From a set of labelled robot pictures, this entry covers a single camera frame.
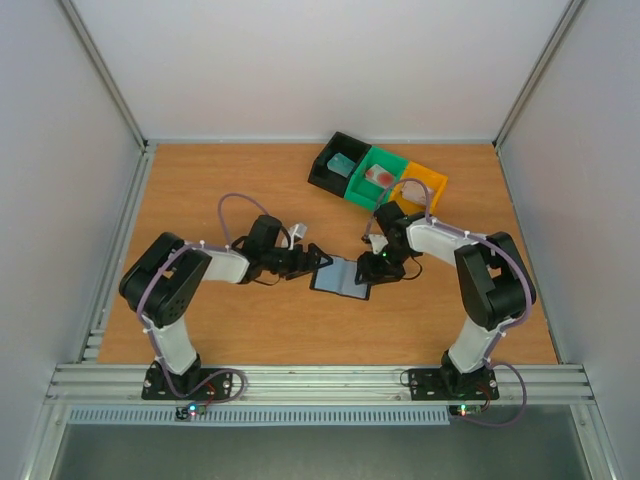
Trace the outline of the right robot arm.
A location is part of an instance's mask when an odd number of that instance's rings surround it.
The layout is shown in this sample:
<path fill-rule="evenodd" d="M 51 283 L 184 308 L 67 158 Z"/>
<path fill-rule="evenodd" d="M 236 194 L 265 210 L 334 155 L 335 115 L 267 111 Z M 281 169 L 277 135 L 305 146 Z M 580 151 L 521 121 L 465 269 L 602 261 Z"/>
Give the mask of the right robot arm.
<path fill-rule="evenodd" d="M 463 396 L 488 370 L 490 354 L 506 331 L 526 321 L 536 291 L 511 235 L 480 235 L 417 213 L 408 215 L 394 202 L 376 208 L 363 241 L 371 246 L 357 259 L 355 282 L 380 285 L 406 276 L 404 264 L 421 255 L 456 269 L 466 319 L 439 369 L 444 390 Z"/>

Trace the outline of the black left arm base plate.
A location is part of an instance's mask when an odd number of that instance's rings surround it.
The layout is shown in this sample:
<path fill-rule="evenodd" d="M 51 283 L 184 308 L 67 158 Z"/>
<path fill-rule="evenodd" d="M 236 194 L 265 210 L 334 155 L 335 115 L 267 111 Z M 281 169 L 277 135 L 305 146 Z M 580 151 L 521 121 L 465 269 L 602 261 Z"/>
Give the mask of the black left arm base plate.
<path fill-rule="evenodd" d="M 165 373 L 158 363 L 146 371 L 141 398 L 158 401 L 222 401 L 231 397 L 234 375 L 221 368 L 188 370 L 183 375 Z"/>

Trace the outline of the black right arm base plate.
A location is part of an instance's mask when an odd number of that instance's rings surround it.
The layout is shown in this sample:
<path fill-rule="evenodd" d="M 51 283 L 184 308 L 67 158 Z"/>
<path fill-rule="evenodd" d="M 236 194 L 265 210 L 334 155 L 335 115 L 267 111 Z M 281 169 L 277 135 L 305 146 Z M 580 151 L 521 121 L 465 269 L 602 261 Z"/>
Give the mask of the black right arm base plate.
<path fill-rule="evenodd" d="M 454 367 L 413 368 L 406 373 L 414 401 L 462 402 L 500 398 L 495 373 L 486 367 L 465 374 Z"/>

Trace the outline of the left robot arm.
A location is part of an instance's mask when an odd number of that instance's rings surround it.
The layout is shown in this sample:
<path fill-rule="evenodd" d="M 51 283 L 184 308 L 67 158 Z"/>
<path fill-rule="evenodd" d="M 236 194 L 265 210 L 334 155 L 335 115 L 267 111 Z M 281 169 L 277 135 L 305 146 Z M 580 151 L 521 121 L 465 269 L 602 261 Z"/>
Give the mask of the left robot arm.
<path fill-rule="evenodd" d="M 161 371 L 158 387 L 178 398 L 195 395 L 209 379 L 186 327 L 186 310 L 204 281 L 245 285 L 268 272 L 284 280 L 314 274 L 333 263 L 317 245 L 303 246 L 270 215 L 249 233 L 214 247 L 161 234 L 124 274 L 119 294 L 148 335 Z"/>

